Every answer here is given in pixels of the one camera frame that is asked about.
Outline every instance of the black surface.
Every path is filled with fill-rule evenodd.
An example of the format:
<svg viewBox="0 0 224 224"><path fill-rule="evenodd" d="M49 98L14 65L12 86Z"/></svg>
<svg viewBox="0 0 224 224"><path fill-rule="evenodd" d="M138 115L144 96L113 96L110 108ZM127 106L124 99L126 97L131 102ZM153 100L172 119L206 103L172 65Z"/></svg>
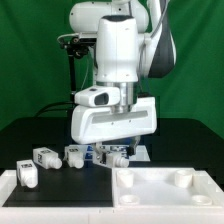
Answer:
<svg viewBox="0 0 224 224"><path fill-rule="evenodd" d="M59 170L38 167L39 183L17 185L4 207L112 207L111 170L101 167Z"/></svg>
<svg viewBox="0 0 224 224"><path fill-rule="evenodd" d="M16 169L16 161L32 159L35 147L49 147L63 158L67 144L65 118L18 119L0 132L0 172ZM119 140L116 144L127 144ZM206 170L224 186L224 140L201 122L159 119L157 131L144 136L151 162L131 162L139 167L193 167ZM76 170L66 163L59 170L38 167L35 189L18 186L4 206L112 206L111 170L91 163Z"/></svg>

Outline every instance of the white plastic part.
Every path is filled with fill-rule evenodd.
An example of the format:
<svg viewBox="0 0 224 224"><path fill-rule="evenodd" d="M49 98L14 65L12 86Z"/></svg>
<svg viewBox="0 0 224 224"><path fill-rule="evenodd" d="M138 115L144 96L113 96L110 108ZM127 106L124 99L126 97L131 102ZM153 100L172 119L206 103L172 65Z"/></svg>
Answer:
<svg viewBox="0 0 224 224"><path fill-rule="evenodd" d="M131 188L120 187L118 176L122 170L134 173ZM189 171L193 175L192 185L188 188L175 184L176 173L180 170ZM118 208L123 208L120 198L124 195L139 197L139 204L135 209L150 210L157 206L164 209L175 207L194 211L203 206L216 212L217 207L224 208L223 191L206 172L195 171L192 168L113 168L112 190L114 207Z"/></svg>
<svg viewBox="0 0 224 224"><path fill-rule="evenodd" d="M96 105L97 97L108 97L106 104ZM86 107L113 106L120 101L120 90L117 87L92 86L75 94L75 103Z"/></svg>
<svg viewBox="0 0 224 224"><path fill-rule="evenodd" d="M4 171L4 173L0 176L0 207L4 205L7 198L15 189L16 185L17 185L16 170Z"/></svg>
<svg viewBox="0 0 224 224"><path fill-rule="evenodd" d="M46 147L33 150L33 161L45 169L60 169L62 166L62 161L58 158L58 153Z"/></svg>
<svg viewBox="0 0 224 224"><path fill-rule="evenodd" d="M70 167L81 169L84 166L84 154L79 147L65 148L65 159Z"/></svg>
<svg viewBox="0 0 224 224"><path fill-rule="evenodd" d="M32 160L17 161L17 175L21 186L34 188L38 184L37 168Z"/></svg>
<svg viewBox="0 0 224 224"><path fill-rule="evenodd" d="M193 180L192 170L178 170L175 174L175 184L177 187L191 187Z"/></svg>
<svg viewBox="0 0 224 224"><path fill-rule="evenodd" d="M104 83L137 82L138 47L134 18L119 22L102 18L96 43L96 80Z"/></svg>
<svg viewBox="0 0 224 224"><path fill-rule="evenodd" d="M90 144L150 134L156 130L155 98L138 98L131 111L111 114L109 107L77 106L72 116L72 138Z"/></svg>
<svg viewBox="0 0 224 224"><path fill-rule="evenodd" d="M128 167L129 160L122 157L120 152L112 152L106 155L106 166L107 167Z"/></svg>
<svg viewBox="0 0 224 224"><path fill-rule="evenodd" d="M131 170L123 169L117 171L117 185L119 187L132 187L134 182L134 173Z"/></svg>
<svg viewBox="0 0 224 224"><path fill-rule="evenodd" d="M138 32L143 33L148 27L147 10L138 0L131 1L132 15L137 21ZM69 22L74 32L97 32L99 21L108 15L130 15L128 4L110 2L82 2L75 4L70 12Z"/></svg>

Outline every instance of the small white object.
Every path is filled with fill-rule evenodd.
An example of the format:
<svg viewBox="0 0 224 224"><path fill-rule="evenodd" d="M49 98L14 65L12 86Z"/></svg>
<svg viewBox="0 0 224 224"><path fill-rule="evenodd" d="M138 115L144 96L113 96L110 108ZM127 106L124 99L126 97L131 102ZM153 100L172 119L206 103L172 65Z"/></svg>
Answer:
<svg viewBox="0 0 224 224"><path fill-rule="evenodd" d="M98 164L99 160L93 159L93 163ZM129 166L129 160L122 156L121 152L110 152L106 155L106 167L122 167L126 168Z"/></svg>
<svg viewBox="0 0 224 224"><path fill-rule="evenodd" d="M58 153L46 147L34 149L33 160L45 169L59 169L62 166L62 161L58 158Z"/></svg>
<svg viewBox="0 0 224 224"><path fill-rule="evenodd" d="M65 153L68 165L70 167L81 169L84 166L83 152L78 149L67 149Z"/></svg>
<svg viewBox="0 0 224 224"><path fill-rule="evenodd" d="M38 184L37 168L32 160L18 161L17 175L22 186L34 188Z"/></svg>
<svg viewBox="0 0 224 224"><path fill-rule="evenodd" d="M178 170L175 173L175 185L181 188L188 188L192 185L192 170Z"/></svg>
<svg viewBox="0 0 224 224"><path fill-rule="evenodd" d="M194 205L212 205L212 199L205 195L194 195L192 196L192 202Z"/></svg>
<svg viewBox="0 0 224 224"><path fill-rule="evenodd" d="M133 186L134 173L131 170L123 169L117 171L117 185L119 187L130 188Z"/></svg>
<svg viewBox="0 0 224 224"><path fill-rule="evenodd" d="M6 170L0 176L0 207L2 207L17 185L16 170Z"/></svg>

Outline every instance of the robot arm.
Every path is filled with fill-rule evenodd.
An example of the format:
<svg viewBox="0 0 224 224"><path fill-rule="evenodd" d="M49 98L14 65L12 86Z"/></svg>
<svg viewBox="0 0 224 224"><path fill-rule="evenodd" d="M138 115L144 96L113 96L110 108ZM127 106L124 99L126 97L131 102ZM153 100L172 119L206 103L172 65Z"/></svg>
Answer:
<svg viewBox="0 0 224 224"><path fill-rule="evenodd" d="M58 38L77 58L94 46L94 85L75 94L72 138L79 144L95 144L95 160L105 157L101 142L131 137L131 154L139 136L156 130L155 99L135 96L142 77L163 77L175 64L176 53L167 23L168 0L148 0L147 10L138 0L113 0L76 4L70 24L77 32Z"/></svg>

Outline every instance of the green background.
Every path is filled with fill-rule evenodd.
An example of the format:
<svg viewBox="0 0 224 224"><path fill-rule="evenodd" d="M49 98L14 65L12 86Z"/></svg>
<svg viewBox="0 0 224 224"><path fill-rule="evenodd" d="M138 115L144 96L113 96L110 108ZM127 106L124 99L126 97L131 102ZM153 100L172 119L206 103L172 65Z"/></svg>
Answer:
<svg viewBox="0 0 224 224"><path fill-rule="evenodd" d="M81 1L0 0L0 129L69 100L67 55L56 39L72 32L75 2ZM171 0L168 11L177 63L144 87L156 96L159 117L197 119L224 138L224 1ZM85 58L76 63L78 86L85 65Z"/></svg>

